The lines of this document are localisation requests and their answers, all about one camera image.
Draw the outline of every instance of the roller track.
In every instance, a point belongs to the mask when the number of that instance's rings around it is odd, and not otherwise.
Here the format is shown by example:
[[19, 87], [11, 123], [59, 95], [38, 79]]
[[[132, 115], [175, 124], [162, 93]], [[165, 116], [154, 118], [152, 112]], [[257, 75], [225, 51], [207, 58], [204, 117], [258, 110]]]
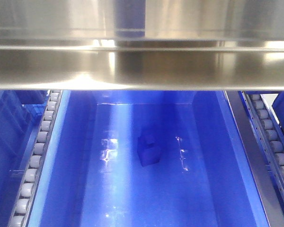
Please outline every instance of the roller track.
[[9, 227], [27, 226], [61, 96], [61, 90], [53, 90], [50, 92], [35, 145], [26, 166], [15, 205], [9, 219]]
[[276, 190], [284, 208], [284, 137], [273, 113], [262, 95], [246, 95], [242, 92], [250, 116], [250, 122], [265, 155], [267, 169], [271, 172]]

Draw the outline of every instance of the bin floor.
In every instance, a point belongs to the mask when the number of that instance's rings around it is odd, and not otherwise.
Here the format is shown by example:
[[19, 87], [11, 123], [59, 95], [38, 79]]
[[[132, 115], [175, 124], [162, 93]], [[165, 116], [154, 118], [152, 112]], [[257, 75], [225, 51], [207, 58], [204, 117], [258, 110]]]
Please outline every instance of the bin floor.
[[[144, 126], [156, 131], [162, 150], [160, 162], [146, 167], [137, 154]], [[192, 105], [98, 105], [88, 128], [73, 226], [218, 226]]]

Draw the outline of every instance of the stainless steel shelf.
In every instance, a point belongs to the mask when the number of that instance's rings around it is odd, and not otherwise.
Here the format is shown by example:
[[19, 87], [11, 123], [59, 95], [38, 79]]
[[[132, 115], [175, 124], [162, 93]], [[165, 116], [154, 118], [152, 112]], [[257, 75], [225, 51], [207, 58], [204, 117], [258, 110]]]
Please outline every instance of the stainless steel shelf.
[[284, 90], [284, 0], [0, 0], [0, 89]]

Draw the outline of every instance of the stainless steel edge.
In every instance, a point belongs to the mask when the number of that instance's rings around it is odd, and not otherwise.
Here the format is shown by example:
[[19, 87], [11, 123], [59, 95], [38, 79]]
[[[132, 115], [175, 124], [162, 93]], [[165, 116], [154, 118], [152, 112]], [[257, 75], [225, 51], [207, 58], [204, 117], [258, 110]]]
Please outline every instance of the stainless steel edge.
[[0, 44], [0, 89], [284, 90], [284, 41], [62, 44]]
[[266, 169], [261, 151], [237, 91], [226, 92], [234, 120], [241, 136], [249, 166], [257, 185], [270, 227], [284, 227], [284, 215]]

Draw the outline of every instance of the metal frame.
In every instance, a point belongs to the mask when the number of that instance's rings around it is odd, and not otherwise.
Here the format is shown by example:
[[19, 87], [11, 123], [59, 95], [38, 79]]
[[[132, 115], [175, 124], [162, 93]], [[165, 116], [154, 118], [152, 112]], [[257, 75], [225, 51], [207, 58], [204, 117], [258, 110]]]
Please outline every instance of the metal frame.
[[284, 90], [284, 41], [3, 39], [0, 89]]
[[262, 152], [258, 146], [249, 117], [237, 91], [225, 92], [243, 142], [249, 166], [263, 204], [270, 227], [284, 227], [284, 214], [268, 174]]

